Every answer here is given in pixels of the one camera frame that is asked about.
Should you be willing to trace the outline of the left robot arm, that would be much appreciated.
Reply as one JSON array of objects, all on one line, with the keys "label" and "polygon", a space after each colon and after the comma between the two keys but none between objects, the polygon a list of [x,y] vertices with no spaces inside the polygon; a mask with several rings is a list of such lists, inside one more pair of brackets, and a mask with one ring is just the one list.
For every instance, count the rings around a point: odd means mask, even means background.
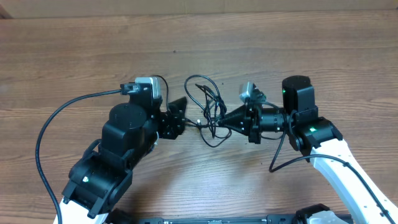
[{"label": "left robot arm", "polygon": [[157,140],[174,140],[184,132],[186,97],[170,102],[167,111],[160,110],[161,104],[162,98],[136,93],[110,110],[101,139],[92,142],[69,172],[57,220],[86,218],[93,223],[104,218],[131,186],[135,166]]}]

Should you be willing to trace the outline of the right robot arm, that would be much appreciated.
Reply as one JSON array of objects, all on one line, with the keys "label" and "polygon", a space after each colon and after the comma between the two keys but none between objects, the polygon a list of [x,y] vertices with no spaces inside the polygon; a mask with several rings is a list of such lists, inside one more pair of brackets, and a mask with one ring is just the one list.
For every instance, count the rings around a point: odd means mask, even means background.
[{"label": "right robot arm", "polygon": [[291,76],[282,81],[283,106],[266,100],[255,84],[247,82],[239,94],[243,105],[218,121],[259,144],[263,132],[281,132],[301,157],[277,167],[307,161],[321,173],[348,209],[355,223],[397,223],[397,206],[376,186],[351,153],[337,127],[319,116],[310,78]]}]

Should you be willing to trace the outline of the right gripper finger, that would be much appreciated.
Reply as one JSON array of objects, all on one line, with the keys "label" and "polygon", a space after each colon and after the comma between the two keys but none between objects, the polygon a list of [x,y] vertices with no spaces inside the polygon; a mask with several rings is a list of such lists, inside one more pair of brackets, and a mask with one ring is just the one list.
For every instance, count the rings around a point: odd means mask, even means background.
[{"label": "right gripper finger", "polygon": [[248,107],[242,105],[239,108],[225,114],[224,118],[218,121],[220,126],[240,126],[248,118],[247,116]]},{"label": "right gripper finger", "polygon": [[231,129],[233,131],[236,131],[237,133],[240,133],[244,136],[249,135],[249,130],[247,127],[242,126],[242,125],[235,125],[235,124],[223,124],[222,127]]}]

